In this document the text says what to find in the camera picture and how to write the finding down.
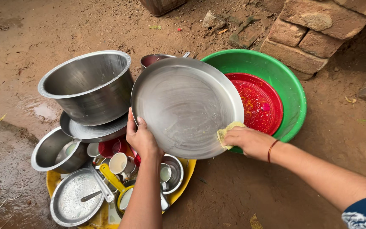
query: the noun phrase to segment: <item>red bracelet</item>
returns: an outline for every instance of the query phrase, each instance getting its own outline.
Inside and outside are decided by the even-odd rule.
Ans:
[[[270,148],[269,148],[269,151],[268,151],[268,162],[270,163],[270,151],[272,150],[272,147],[277,143],[279,141],[279,139],[278,140],[276,140],[271,146],[270,146]]]

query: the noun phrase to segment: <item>steel bowl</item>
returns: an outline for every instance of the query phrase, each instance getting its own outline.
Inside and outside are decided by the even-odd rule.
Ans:
[[[176,191],[183,182],[184,169],[182,163],[175,156],[170,154],[165,154],[162,158],[162,163],[166,163],[170,166],[172,170],[172,175],[169,179],[169,189],[163,191],[163,194],[171,194]]]
[[[66,155],[66,148],[71,143],[75,143],[76,146]],[[39,141],[33,150],[30,163],[35,170],[41,172],[53,170],[62,174],[71,173],[90,158],[87,155],[87,146],[87,143],[74,141],[61,127],[57,127]]]
[[[75,122],[96,126],[111,122],[130,107],[133,79],[128,54],[106,50],[68,60],[40,80],[39,93],[56,100]]]
[[[60,116],[62,131],[71,138],[85,143],[99,143],[124,135],[126,134],[127,122],[128,112],[114,121],[98,126],[80,125],[71,119],[66,112],[62,112]]]
[[[176,57],[166,54],[150,54],[141,58],[141,71],[145,70],[149,65],[166,58]]]

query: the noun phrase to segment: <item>yellow ladle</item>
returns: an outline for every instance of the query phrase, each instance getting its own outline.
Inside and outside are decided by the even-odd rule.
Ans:
[[[134,185],[125,187],[121,183],[121,181],[118,179],[118,177],[116,177],[115,174],[113,174],[109,170],[108,164],[106,164],[106,163],[100,165],[100,172],[104,175],[105,178],[107,178],[109,183],[111,183],[111,185],[114,185],[114,187],[119,191],[119,197],[118,197],[118,200],[117,200],[117,207],[122,213],[124,213],[124,211],[119,208],[119,205],[121,204],[121,198],[124,195],[124,193],[126,191],[130,190],[131,188],[133,188]]]

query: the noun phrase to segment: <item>wet ground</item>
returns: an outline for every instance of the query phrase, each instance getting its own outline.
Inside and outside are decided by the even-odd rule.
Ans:
[[[0,122],[0,204],[18,196],[23,183],[22,195],[0,207],[0,226],[12,216],[4,227],[57,227],[50,218],[46,175],[30,165],[37,138],[59,125],[61,108],[36,88],[48,70],[84,53],[115,49],[131,55],[136,77],[139,59],[147,54],[189,50],[200,59],[230,48],[230,31],[208,35],[201,27],[208,10],[230,10],[239,18],[260,15],[264,20],[251,27],[266,32],[275,18],[268,16],[282,5],[283,0],[246,6],[189,1],[156,18],[138,1],[0,1],[0,117],[7,113]],[[162,29],[148,29],[153,25]],[[302,82],[308,114],[291,143],[366,175],[366,102],[357,97],[365,80],[366,27],[317,76]],[[348,103],[345,96],[357,102]],[[294,174],[230,152],[198,161],[187,189],[163,219],[165,228],[249,228],[253,214],[265,229],[345,228],[340,212]]]

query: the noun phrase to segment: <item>hand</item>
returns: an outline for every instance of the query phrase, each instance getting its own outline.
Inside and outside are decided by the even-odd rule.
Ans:
[[[151,159],[160,163],[165,153],[159,148],[155,137],[148,130],[145,120],[137,117],[137,121],[138,131],[135,131],[132,109],[129,108],[128,123],[126,125],[126,141],[139,153],[141,163]]]
[[[235,126],[227,131],[223,144],[240,147],[247,157],[268,161],[269,148],[275,141],[276,139],[268,134],[246,127]]]

